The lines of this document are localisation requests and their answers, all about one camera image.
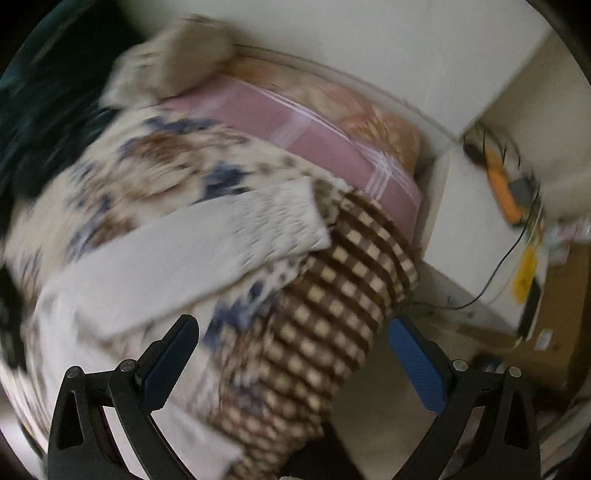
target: orange patterned fabric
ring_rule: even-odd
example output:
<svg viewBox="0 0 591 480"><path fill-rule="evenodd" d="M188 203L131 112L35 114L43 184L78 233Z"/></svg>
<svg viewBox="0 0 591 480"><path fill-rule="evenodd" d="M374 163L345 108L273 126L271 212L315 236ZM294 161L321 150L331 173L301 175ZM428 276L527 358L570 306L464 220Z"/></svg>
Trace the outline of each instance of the orange patterned fabric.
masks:
<svg viewBox="0 0 591 480"><path fill-rule="evenodd" d="M418 128L358 93L311 73L249 57L236 57L225 73L309 108L351 137L392 155L414 174L420 147Z"/></svg>

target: pink blanket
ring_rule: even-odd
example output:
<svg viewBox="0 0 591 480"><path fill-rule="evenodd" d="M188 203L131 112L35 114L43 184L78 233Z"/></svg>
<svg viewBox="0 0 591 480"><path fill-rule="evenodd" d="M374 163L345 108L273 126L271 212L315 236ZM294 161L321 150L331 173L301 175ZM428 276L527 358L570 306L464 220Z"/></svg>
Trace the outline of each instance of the pink blanket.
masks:
<svg viewBox="0 0 591 480"><path fill-rule="evenodd" d="M325 168L377 200L412 242L421 193L410 174L395 158L351 140L311 110L224 75L163 107L221 121Z"/></svg>

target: screw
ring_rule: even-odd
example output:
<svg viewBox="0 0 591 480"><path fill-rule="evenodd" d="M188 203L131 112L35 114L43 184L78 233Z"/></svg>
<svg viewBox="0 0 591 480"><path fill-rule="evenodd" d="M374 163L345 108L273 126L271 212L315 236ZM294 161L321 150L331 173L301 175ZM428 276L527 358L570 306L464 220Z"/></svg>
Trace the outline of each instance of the screw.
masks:
<svg viewBox="0 0 591 480"><path fill-rule="evenodd" d="M76 378L80 373L80 368L78 367L70 367L66 372L66 377L68 378Z"/></svg>
<svg viewBox="0 0 591 480"><path fill-rule="evenodd" d="M123 360L119 365L122 372L131 372L135 368L135 360Z"/></svg>
<svg viewBox="0 0 591 480"><path fill-rule="evenodd" d="M465 372L466 370L468 370L468 364L464 360L454 360L452 365L453 368L455 368L459 372Z"/></svg>
<svg viewBox="0 0 591 480"><path fill-rule="evenodd" d="M509 367L509 375L513 378L519 378L521 376L521 370L517 367Z"/></svg>

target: blue gripper pad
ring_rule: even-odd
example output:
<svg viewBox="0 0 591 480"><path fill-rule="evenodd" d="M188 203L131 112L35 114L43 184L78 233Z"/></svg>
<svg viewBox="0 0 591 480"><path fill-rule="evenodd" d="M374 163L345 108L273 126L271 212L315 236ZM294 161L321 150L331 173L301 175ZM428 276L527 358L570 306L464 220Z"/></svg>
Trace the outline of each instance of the blue gripper pad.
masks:
<svg viewBox="0 0 591 480"><path fill-rule="evenodd" d="M390 323L390 346L413 384L423 406L441 415L447 403L443 379L400 319Z"/></svg>

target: cardboard box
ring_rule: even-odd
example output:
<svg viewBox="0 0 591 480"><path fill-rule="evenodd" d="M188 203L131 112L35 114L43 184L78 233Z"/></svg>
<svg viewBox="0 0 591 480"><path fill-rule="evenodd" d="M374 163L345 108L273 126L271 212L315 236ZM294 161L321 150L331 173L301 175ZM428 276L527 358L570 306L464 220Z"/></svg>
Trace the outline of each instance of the cardboard box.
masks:
<svg viewBox="0 0 591 480"><path fill-rule="evenodd" d="M564 396L580 388L591 364L591 247L573 247L566 265L548 269L533 335L504 360Z"/></svg>

